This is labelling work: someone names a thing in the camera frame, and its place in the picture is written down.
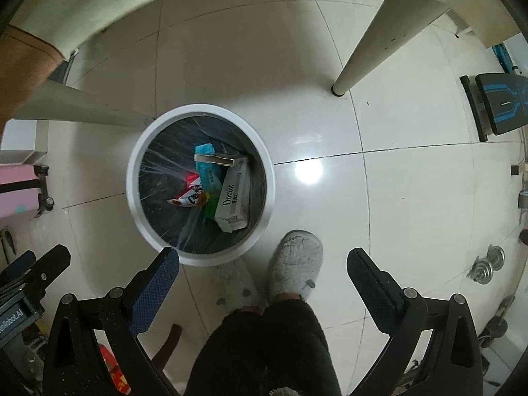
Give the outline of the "red white snack bag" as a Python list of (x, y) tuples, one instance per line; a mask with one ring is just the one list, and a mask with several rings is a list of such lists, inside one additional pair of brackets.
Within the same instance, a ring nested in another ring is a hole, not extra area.
[(179, 208), (197, 208), (206, 205), (209, 198), (209, 194), (202, 187), (200, 176), (190, 174), (186, 178), (185, 191), (166, 202)]

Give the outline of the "long pink white box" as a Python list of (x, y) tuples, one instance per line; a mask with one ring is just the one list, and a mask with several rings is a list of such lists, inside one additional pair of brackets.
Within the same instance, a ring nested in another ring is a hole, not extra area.
[(232, 233), (247, 227), (250, 205), (250, 167), (243, 158), (229, 168), (218, 199), (215, 221), (222, 232)]

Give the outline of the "teal green snack bag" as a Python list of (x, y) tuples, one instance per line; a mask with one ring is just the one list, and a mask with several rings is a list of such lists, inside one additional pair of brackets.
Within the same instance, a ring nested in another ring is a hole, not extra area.
[[(195, 147), (196, 155), (214, 155), (215, 149), (212, 144), (205, 143)], [(202, 188), (211, 196), (217, 197), (222, 189), (220, 180), (220, 167), (216, 164), (195, 161), (195, 167), (200, 175)]]

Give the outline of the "white round trash bin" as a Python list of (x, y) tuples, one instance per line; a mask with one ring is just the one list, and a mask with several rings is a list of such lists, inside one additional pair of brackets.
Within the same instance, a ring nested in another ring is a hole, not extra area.
[(158, 117), (132, 149), (126, 196), (156, 251), (182, 264), (217, 266), (246, 253), (275, 201), (269, 151), (243, 118), (220, 106), (180, 106)]

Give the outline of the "pink suitcase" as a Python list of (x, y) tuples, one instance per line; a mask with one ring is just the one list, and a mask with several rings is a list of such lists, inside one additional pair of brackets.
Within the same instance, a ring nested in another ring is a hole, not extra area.
[(17, 226), (54, 209), (47, 165), (2, 165), (1, 228)]

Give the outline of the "left grey slipper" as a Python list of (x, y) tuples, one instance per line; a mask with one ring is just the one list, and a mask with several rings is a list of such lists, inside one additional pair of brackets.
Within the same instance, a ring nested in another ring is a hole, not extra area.
[(261, 296), (241, 257), (215, 266), (213, 282), (218, 290), (216, 303), (228, 313), (260, 306)]

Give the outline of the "grey slipper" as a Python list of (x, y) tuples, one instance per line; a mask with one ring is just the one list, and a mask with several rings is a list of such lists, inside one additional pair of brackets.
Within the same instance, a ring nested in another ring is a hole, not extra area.
[(241, 257), (215, 266), (213, 282), (218, 290), (216, 303), (228, 313), (260, 306), (261, 296)]
[(323, 245), (311, 232), (293, 230), (278, 244), (269, 275), (269, 300), (285, 294), (306, 300), (316, 288), (323, 264)]

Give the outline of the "right grey slipper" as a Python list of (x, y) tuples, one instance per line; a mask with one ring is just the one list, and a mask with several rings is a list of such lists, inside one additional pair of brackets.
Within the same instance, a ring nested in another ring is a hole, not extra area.
[(285, 294), (306, 300), (316, 288), (323, 264), (323, 245), (311, 232), (293, 230), (278, 244), (269, 275), (269, 300)]

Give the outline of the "metal dumbbell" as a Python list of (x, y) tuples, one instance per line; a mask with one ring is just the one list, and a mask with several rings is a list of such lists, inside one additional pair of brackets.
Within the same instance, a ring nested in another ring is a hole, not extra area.
[(470, 268), (467, 277), (481, 285), (490, 283), (495, 272), (499, 272), (505, 264), (505, 251), (499, 245), (490, 245), (486, 256), (477, 257)]

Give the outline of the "black trousers legs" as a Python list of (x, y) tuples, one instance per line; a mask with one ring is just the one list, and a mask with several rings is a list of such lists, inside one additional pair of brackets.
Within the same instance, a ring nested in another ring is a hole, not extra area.
[(235, 310), (200, 351), (186, 395), (340, 395), (328, 342), (310, 305), (281, 300)]

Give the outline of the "white table leg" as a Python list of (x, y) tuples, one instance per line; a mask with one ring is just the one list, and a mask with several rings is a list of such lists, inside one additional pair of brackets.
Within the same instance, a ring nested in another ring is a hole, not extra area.
[(332, 85), (333, 95), (342, 97), (447, 11), (438, 0), (384, 0)]
[(154, 118), (115, 101), (85, 91), (45, 81), (15, 112), (14, 119), (85, 122), (139, 130)]

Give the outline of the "black blue exercise bench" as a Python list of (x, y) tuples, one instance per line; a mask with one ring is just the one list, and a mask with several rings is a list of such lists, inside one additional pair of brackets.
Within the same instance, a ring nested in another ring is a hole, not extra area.
[(527, 78), (512, 73), (460, 77), (480, 142), (527, 125)]

